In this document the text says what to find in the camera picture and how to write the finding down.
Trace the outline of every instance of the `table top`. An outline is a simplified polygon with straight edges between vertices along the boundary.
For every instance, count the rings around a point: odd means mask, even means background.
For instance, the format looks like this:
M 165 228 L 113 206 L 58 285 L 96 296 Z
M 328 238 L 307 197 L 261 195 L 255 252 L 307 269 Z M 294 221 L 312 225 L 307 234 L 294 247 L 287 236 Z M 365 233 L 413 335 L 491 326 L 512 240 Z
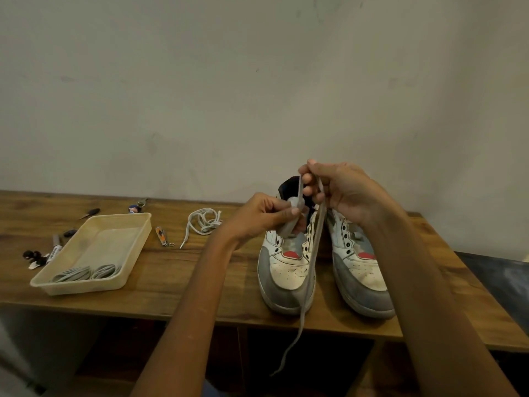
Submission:
M 137 199 L 6 191 L 0 191 L 0 197 L 0 303 L 166 320 L 177 306 L 207 238 L 191 232 L 186 245 L 178 249 L 189 213 L 211 207 L 222 211 L 221 218 L 228 218 L 237 209 L 237 204 L 148 200 L 144 212 L 152 213 L 152 226 L 162 226 L 168 241 L 176 246 L 162 247 L 155 232 L 151 231 L 122 289 L 48 296 L 42 290 L 30 287 L 31 278 L 40 269 L 28 270 L 22 253 L 28 249 L 49 252 L 52 235 L 78 229 L 83 223 L 78 218 L 94 207 L 101 209 L 100 214 L 127 213 L 129 205 Z M 527 335 L 432 226 L 420 214 L 410 213 L 410 217 L 481 340 L 492 349 L 529 352 Z M 262 237 L 258 237 L 233 254 L 217 323 L 296 328 L 298 318 L 271 312 L 261 299 L 257 280 L 261 243 Z M 329 236 L 324 232 L 316 263 L 314 303 L 307 313 L 305 329 L 403 340 L 397 318 L 385 321 L 364 318 L 346 305 L 334 283 L 331 256 Z

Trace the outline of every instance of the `translucent plastic container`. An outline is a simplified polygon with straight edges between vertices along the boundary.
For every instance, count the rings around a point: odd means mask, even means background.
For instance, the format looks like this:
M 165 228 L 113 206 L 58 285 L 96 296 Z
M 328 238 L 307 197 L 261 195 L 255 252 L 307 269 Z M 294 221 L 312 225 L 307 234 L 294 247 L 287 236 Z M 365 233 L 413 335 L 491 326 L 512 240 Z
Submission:
M 49 295 L 79 294 L 118 289 L 129 274 L 151 232 L 151 214 L 112 214 L 88 219 L 57 254 L 54 260 L 31 279 L 32 287 L 40 287 Z M 94 280 L 51 283 L 65 270 L 89 266 L 92 271 L 102 265 L 121 266 L 112 277 Z

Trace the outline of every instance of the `white shoelace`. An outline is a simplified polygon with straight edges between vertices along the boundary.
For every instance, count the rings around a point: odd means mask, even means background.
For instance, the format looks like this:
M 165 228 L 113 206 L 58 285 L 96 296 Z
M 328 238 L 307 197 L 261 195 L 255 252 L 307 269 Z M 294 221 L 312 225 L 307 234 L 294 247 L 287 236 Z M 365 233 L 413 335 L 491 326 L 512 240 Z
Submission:
M 318 180 L 318 187 L 320 188 L 320 192 L 323 192 L 322 181 L 321 181 L 321 179 L 319 177 L 317 177 L 317 180 Z M 318 247 L 320 246 L 320 238 L 322 236 L 323 222 L 325 221 L 325 216 L 327 215 L 327 206 L 325 205 L 325 200 L 321 203 L 320 208 L 314 214 L 318 214 L 319 216 L 317 218 L 318 219 L 318 223 L 316 225 L 316 233 L 314 234 L 314 237 L 313 237 L 313 246 L 312 246 L 311 260 L 308 263 L 308 274 L 307 275 L 311 276 L 311 277 L 309 277 L 309 279 L 314 278 L 316 276 L 315 275 L 315 273 L 316 273 L 316 257 L 318 255 Z M 303 301 L 301 302 L 301 313 L 299 314 L 299 330 L 298 330 L 298 334 L 297 334 L 296 338 L 294 339 L 294 341 L 292 342 L 292 344 L 290 344 L 287 347 L 287 349 L 285 350 L 285 352 L 283 353 L 283 357 L 281 358 L 281 364 L 280 364 L 279 368 L 274 373 L 272 373 L 270 375 L 271 377 L 283 370 L 283 368 L 285 367 L 285 364 L 287 362 L 288 351 L 290 351 L 291 348 L 296 345 L 296 343 L 298 342 L 299 338 L 301 337 L 301 333 L 303 332 L 303 327 L 305 326 L 305 310 L 306 310 L 306 307 L 307 307 L 307 304 L 308 304 L 308 300 L 311 297 L 311 292 L 315 291 L 314 286 L 312 288 L 308 286 L 309 283 L 310 283 L 310 281 L 307 282 L 307 290 L 305 291 L 305 296 L 303 298 Z
M 211 213 L 215 215 L 214 219 L 208 220 L 206 218 L 206 214 Z M 215 230 L 218 226 L 222 224 L 221 220 L 221 211 L 215 212 L 214 209 L 210 207 L 204 207 L 202 209 L 195 210 L 193 213 L 189 215 L 187 218 L 187 226 L 186 226 L 186 236 L 183 238 L 182 245 L 180 245 L 179 249 L 182 249 L 182 246 L 187 242 L 187 239 L 189 238 L 189 229 L 192 228 L 195 233 L 200 235 L 208 235 Z M 200 230 L 197 230 L 195 226 L 193 226 L 193 218 L 196 216 L 198 225 L 200 226 Z

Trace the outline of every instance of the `white wall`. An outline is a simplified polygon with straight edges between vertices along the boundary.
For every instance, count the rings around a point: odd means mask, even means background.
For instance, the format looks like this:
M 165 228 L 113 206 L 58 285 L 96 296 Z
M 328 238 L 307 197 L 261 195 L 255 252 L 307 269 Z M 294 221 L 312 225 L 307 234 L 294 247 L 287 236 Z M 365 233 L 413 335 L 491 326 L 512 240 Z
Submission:
M 349 160 L 529 252 L 529 0 L 0 0 L 0 188 L 244 201 Z

